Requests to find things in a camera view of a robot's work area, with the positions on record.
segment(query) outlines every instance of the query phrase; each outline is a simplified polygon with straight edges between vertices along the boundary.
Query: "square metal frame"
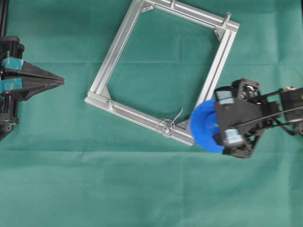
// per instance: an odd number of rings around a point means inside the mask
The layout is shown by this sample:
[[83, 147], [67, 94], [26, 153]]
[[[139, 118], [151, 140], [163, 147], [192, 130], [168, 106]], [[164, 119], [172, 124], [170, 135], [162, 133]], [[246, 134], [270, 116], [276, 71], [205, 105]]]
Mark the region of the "square metal frame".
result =
[[[85, 102], [150, 130], [159, 132], [167, 126], [161, 119], [157, 119], [112, 100], [109, 90], [107, 89], [108, 81], [118, 63], [138, 17], [141, 13], [152, 9], [159, 9], [207, 27], [214, 31], [215, 36], [220, 42], [214, 61], [196, 103], [196, 107], [212, 98], [240, 24], [230, 20], [231, 13], [229, 12], [226, 17], [220, 17], [175, 0], [132, 1], [90, 91], [88, 92]], [[193, 145], [194, 140], [190, 132], [189, 119], [177, 124], [174, 133], [170, 137], [187, 145]]]

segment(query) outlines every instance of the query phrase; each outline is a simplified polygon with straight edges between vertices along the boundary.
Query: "blue plastic gear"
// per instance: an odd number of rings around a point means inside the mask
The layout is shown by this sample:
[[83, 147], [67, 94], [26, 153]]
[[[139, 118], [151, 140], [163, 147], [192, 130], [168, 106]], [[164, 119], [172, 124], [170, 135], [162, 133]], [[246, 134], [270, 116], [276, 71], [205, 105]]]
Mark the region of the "blue plastic gear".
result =
[[213, 139], [220, 132], [214, 104], [215, 100], [209, 100], [199, 105], [191, 115], [190, 127], [194, 140], [201, 148], [222, 153], [224, 147], [217, 145]]

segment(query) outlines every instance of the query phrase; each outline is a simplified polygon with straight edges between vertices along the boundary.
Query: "green cloth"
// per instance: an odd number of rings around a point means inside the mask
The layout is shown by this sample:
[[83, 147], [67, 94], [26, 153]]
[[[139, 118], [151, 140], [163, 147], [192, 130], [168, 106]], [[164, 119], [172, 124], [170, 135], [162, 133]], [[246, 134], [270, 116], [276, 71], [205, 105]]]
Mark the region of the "green cloth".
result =
[[[303, 87], [300, 0], [182, 0], [241, 23], [218, 86]], [[303, 139], [281, 129], [252, 159], [189, 147], [84, 103], [130, 0], [11, 0], [7, 35], [66, 84], [19, 105], [0, 143], [1, 227], [300, 227]], [[142, 14], [108, 85], [159, 118], [192, 112], [218, 47], [212, 31]]]

